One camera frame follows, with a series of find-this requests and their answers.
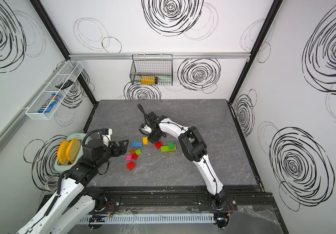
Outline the yellow lego brick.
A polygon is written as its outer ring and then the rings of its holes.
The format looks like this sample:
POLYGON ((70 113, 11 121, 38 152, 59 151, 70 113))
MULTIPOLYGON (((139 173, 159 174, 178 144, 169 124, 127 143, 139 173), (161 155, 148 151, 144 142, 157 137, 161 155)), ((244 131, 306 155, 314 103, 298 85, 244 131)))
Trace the yellow lego brick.
POLYGON ((148 138, 147 137, 143 138, 143 145, 148 145, 148 138))

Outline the lime green long lego brick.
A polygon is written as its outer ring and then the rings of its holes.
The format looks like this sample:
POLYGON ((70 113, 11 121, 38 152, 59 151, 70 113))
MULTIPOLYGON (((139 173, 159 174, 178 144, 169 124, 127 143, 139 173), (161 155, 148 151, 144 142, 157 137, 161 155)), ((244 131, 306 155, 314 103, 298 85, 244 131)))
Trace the lime green long lego brick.
POLYGON ((176 147, 175 144, 174 144, 173 148, 171 148, 171 149, 169 148, 169 146, 162 146, 162 147, 160 148, 160 150, 161 150, 162 153, 166 153, 166 152, 174 152, 174 151, 177 150, 177 147, 176 147))

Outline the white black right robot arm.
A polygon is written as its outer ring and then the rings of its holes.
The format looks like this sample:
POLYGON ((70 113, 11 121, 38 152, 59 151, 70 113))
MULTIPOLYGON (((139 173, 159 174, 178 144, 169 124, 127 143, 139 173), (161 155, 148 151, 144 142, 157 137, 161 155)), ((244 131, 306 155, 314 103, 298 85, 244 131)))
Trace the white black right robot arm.
POLYGON ((141 104, 137 107, 144 115, 139 131, 153 144, 157 144, 167 134, 177 138, 183 155, 194 163, 205 181, 207 191, 212 195, 211 206, 216 210, 224 208, 228 193, 210 163, 207 144, 198 129, 195 126, 182 126, 164 115, 157 116, 154 112, 148 114, 141 104))

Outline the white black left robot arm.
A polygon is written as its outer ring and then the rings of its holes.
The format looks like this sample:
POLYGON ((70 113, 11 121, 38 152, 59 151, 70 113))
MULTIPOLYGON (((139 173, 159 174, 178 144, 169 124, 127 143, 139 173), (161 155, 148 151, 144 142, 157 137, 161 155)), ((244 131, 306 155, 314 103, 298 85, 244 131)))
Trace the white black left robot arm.
POLYGON ((108 205, 101 189, 87 188, 103 164, 127 152, 129 140, 116 142, 108 136, 108 129, 96 129, 84 136, 78 147, 82 156, 60 174, 57 190, 18 233, 67 234, 88 213, 108 205))

